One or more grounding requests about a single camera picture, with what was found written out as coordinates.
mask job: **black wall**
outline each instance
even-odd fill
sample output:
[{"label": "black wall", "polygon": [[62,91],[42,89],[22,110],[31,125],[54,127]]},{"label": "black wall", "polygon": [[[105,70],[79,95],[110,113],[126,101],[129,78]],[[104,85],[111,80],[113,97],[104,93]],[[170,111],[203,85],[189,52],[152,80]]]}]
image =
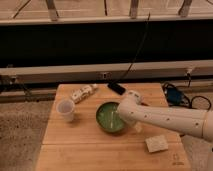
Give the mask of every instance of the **black wall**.
[{"label": "black wall", "polygon": [[[0,27],[0,67],[130,62],[145,22]],[[213,20],[149,22],[137,61],[213,59]]]}]

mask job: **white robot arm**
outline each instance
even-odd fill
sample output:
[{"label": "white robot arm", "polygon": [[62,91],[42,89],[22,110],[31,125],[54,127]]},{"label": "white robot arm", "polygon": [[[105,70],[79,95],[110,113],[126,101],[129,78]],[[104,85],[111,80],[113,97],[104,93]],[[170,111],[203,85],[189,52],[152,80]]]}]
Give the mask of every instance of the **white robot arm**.
[{"label": "white robot arm", "polygon": [[[213,111],[142,106],[140,94],[129,91],[119,104],[117,112],[120,118],[131,125],[141,121],[213,141]],[[213,171],[213,151],[206,171]]]}]

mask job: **wooden table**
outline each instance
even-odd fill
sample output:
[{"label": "wooden table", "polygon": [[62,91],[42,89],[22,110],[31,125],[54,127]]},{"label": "wooden table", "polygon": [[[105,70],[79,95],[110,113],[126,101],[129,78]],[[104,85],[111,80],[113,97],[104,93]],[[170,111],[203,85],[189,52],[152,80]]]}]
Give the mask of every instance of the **wooden table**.
[{"label": "wooden table", "polygon": [[[167,106],[160,84],[123,84],[127,90],[137,90],[143,102],[150,106]],[[56,103],[68,97],[81,84],[58,87],[43,139],[37,171],[190,171],[181,139],[175,132],[142,124],[142,132],[128,128],[111,135],[96,123],[96,110],[108,101],[120,102],[119,96],[100,84],[98,91],[76,105],[75,120],[66,123],[56,113]],[[165,135],[169,150],[150,154],[145,139]]]}]

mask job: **white cylinder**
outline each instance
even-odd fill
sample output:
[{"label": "white cylinder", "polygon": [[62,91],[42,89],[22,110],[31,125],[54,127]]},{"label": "white cylinder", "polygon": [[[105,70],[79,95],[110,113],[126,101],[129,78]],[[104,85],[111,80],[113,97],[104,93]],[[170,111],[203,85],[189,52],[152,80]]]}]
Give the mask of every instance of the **white cylinder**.
[{"label": "white cylinder", "polygon": [[67,121],[74,119],[75,103],[71,99],[62,99],[56,105],[56,111]]}]

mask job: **gray floor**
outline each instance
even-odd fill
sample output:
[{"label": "gray floor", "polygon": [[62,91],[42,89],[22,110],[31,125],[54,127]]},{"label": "gray floor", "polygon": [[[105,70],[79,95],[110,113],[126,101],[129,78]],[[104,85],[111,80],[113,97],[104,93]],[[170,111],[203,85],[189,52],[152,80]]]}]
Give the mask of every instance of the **gray floor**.
[{"label": "gray floor", "polygon": [[[213,101],[213,93],[204,95]],[[0,171],[33,171],[52,101],[0,104]],[[196,103],[204,108],[205,102]],[[210,145],[190,136],[182,138],[192,171],[204,171]]]}]

